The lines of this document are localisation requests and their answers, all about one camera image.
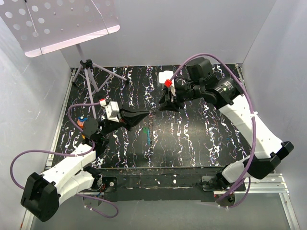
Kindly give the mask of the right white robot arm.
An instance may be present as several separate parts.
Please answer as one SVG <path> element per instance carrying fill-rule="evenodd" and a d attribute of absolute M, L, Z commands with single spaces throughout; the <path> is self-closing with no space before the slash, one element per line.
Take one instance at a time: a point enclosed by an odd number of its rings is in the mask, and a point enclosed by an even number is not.
<path fill-rule="evenodd" d="M 250 111 L 239 84 L 231 77 L 220 78 L 208 59 L 195 58 L 186 68 L 189 78 L 183 83 L 177 83 L 172 71 L 158 74 L 158 83 L 164 91 L 159 109 L 178 112 L 185 102 L 202 98 L 225 115 L 255 149 L 250 156 L 225 166 L 215 177 L 203 182 L 204 188 L 226 191 L 247 177 L 263 179 L 275 170 L 294 149 L 293 144 L 276 137 L 256 112 Z"/>

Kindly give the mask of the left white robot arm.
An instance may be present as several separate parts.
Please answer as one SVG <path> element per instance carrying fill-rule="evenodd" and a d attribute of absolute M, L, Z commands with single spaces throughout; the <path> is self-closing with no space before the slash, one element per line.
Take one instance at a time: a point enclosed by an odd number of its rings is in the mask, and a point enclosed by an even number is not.
<path fill-rule="evenodd" d="M 89 164 L 105 152 L 109 143 L 107 134 L 122 127 L 130 131 L 149 113 L 148 110 L 119 109 L 114 113 L 115 117 L 101 121 L 84 120 L 80 128 L 85 139 L 57 165 L 41 174 L 34 172 L 27 178 L 21 205 L 45 222 L 54 216 L 64 201 L 80 191 L 98 191 L 102 186 L 100 173 Z"/>

